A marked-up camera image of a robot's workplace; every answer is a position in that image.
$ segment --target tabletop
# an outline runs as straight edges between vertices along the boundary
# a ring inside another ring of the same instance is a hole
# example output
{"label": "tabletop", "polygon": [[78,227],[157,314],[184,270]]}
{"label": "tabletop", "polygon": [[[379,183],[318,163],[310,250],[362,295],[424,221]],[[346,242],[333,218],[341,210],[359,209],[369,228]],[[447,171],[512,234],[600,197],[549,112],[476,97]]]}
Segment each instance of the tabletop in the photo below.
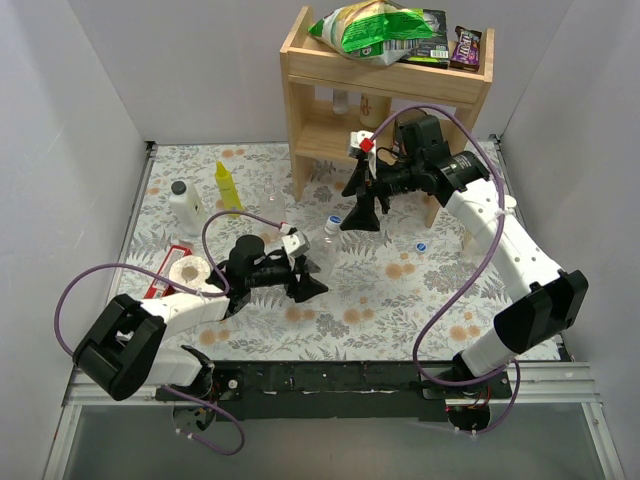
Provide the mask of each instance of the tabletop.
{"label": "tabletop", "polygon": [[[495,146],[481,142],[499,167]],[[245,209],[259,213],[259,193],[267,179],[285,195],[287,220],[307,235],[319,231],[329,215],[345,217],[354,198],[340,195],[352,167],[317,162],[300,202],[293,199],[288,145],[160,146],[146,186],[127,263],[157,271],[172,243],[195,245],[169,206],[170,185],[191,180],[209,214],[222,209],[215,183],[215,162],[233,174]],[[284,288],[254,289],[251,302],[224,321],[209,321],[165,340],[168,346],[193,345],[213,360],[410,360],[413,341],[437,309],[476,268],[477,258],[463,255],[464,227],[444,209],[433,227],[424,225],[426,197],[394,197],[381,218],[380,232],[344,232],[344,248],[329,281],[330,291],[295,304]],[[235,239],[261,235],[267,251],[277,247],[256,222],[229,216],[209,228],[207,245],[217,261],[226,258]],[[427,250],[419,253],[418,242]],[[119,291],[142,298],[151,279],[125,271]],[[421,358],[450,360],[491,328],[494,316],[511,302],[490,266],[439,321],[422,344]],[[525,355],[525,360],[558,360],[553,340]]]}

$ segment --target black bottle cap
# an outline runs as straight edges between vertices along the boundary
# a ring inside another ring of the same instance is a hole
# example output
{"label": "black bottle cap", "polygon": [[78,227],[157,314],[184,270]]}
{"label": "black bottle cap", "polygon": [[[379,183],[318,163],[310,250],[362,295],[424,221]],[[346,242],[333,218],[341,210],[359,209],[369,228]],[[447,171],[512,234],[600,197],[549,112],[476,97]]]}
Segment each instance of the black bottle cap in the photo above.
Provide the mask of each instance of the black bottle cap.
{"label": "black bottle cap", "polygon": [[184,182],[178,180],[177,182],[173,182],[171,184],[171,191],[174,193],[174,195],[182,195],[187,191],[187,186],[184,184]]}

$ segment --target wooden shelf box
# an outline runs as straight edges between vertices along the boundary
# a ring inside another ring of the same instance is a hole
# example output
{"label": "wooden shelf box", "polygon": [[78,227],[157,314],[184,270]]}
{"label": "wooden shelf box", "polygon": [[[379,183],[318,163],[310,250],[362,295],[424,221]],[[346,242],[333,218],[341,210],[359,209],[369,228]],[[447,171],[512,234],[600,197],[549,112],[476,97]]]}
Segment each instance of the wooden shelf box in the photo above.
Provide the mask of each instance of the wooden shelf box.
{"label": "wooden shelf box", "polygon": [[[331,102],[315,99],[315,87],[364,92],[422,103],[455,107],[455,116],[471,130],[493,81],[494,30],[482,35],[480,70],[460,70],[395,63],[389,67],[368,66],[350,60],[308,35],[313,25],[311,7],[303,7],[280,49],[294,197],[300,200],[314,159],[355,162],[346,154],[349,133],[366,129],[358,108],[335,115]],[[466,137],[451,122],[441,120],[443,134],[452,153],[464,149]],[[379,146],[391,146],[393,125],[379,137]],[[431,226],[437,208],[430,208]]]}

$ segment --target white roll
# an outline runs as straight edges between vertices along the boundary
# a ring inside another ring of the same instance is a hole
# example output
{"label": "white roll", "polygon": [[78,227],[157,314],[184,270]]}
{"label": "white roll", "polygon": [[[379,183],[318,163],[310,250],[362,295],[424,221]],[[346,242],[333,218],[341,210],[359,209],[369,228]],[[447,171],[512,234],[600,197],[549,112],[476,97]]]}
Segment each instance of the white roll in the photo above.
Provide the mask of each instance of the white roll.
{"label": "white roll", "polygon": [[195,255],[181,258],[169,270],[169,280],[189,288],[201,287],[209,275],[211,275],[209,262]]}

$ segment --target yellow mustard bottle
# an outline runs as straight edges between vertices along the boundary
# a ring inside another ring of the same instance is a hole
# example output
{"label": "yellow mustard bottle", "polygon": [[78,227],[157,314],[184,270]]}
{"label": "yellow mustard bottle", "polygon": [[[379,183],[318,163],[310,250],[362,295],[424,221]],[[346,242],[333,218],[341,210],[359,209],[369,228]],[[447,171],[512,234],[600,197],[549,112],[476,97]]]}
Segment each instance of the yellow mustard bottle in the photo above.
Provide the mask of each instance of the yellow mustard bottle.
{"label": "yellow mustard bottle", "polygon": [[244,210],[240,203],[238,190],[236,190],[236,184],[233,182],[231,172],[227,170],[219,160],[216,162],[216,183],[220,189],[220,196],[222,197],[225,210]]}

